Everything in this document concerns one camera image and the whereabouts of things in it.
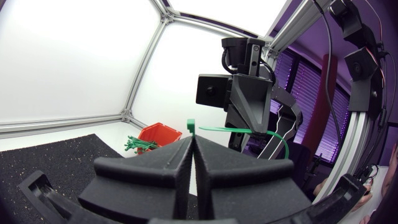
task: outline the white backdrop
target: white backdrop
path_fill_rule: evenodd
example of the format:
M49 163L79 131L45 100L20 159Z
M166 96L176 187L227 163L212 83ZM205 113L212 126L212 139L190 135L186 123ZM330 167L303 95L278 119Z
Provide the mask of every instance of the white backdrop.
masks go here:
M222 108L198 105L199 74L228 74L221 65L222 35L173 23L166 27L150 60L132 106L135 118L147 125L161 122L189 135L187 119L196 127L223 127ZM197 134L228 145L229 133L199 130Z
M119 113L159 22L150 1L7 0L0 123Z

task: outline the black plastic part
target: black plastic part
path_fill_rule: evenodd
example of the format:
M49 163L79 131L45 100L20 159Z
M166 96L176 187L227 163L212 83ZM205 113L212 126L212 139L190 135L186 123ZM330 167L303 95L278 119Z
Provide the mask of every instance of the black plastic part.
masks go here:
M332 194L315 205L273 224L338 223L365 194L365 187L349 174L343 175Z
M272 82L258 77L234 75L230 100L255 135L268 128Z
M196 103L224 108L231 78L231 75L199 75Z
M37 170L18 185L22 193L32 203L33 207L43 215L49 223L66 223L64 219L45 196L44 189L52 188L45 174Z
M345 57L353 81L365 80L379 68L369 52L363 47Z
M128 159L98 158L83 207L119 222L187 216L192 137Z
M337 223L365 193L346 174L310 206L290 178L289 160L255 159L200 136L168 146L130 159L98 159L97 176L81 195L91 211L56 193L41 171L19 187L49 223ZM207 221L175 220L187 210L192 151L199 215Z
M26 178L19 188L49 223L118 223L85 210L56 193L40 170Z
M234 218L224 219L224 220L161 220L159 218L154 218L149 221L148 224L239 224L239 222Z
M237 67L239 64L244 64L246 58L246 47L248 38L224 38L221 44L224 49L228 49L226 55L226 64Z
M353 82L349 99L350 111L367 111L375 120L381 111L382 75L379 49L372 30L362 23L358 9L349 0L334 0L329 8L332 18L343 31L345 40L359 48L346 56L346 64ZM366 48L375 56L376 63Z
M255 159L200 136L196 137L196 144L201 219L236 218L240 223L267 223L310 206L290 178L292 161Z

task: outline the orange container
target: orange container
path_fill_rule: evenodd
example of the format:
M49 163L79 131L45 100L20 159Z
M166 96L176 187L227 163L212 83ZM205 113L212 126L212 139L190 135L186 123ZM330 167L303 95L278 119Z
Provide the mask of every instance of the orange container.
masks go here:
M141 130L138 139L143 141L155 141L159 147L180 140L182 132L174 130L162 123L156 123ZM142 149L137 149L138 154L142 154Z

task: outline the black foam mat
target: black foam mat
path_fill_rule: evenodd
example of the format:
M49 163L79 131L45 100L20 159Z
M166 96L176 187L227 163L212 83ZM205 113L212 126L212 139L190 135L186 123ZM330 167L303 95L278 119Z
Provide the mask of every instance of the black foam mat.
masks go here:
M121 157L95 134L0 152L0 223L45 223L18 187L35 170L43 171L58 193L78 203L95 176L93 161L99 156Z

